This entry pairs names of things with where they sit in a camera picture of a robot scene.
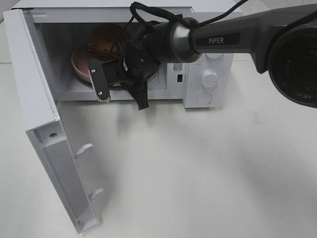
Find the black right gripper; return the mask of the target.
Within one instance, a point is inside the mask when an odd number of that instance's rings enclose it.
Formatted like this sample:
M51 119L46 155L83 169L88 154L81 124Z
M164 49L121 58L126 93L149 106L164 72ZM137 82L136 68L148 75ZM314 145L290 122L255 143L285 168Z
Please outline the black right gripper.
M170 22L151 21L149 29L139 28L127 42L123 37L125 28L122 28L110 46L106 61L89 61L90 80L97 100L109 103L109 87L119 83L128 88L139 111L148 108L148 79L159 70L160 64L173 62L171 30Z

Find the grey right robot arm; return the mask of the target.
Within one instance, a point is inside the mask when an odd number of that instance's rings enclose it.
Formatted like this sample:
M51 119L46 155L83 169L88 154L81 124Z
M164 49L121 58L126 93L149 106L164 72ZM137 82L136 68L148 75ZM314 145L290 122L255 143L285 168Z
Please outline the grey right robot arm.
M203 53L250 54L258 73L268 72L288 100L317 105L317 6L299 5L227 19L223 13L198 22L140 2L130 5L141 27L129 42L118 35L118 58L88 64L100 102L110 101L109 88L119 83L148 107L148 79L162 63L192 63Z

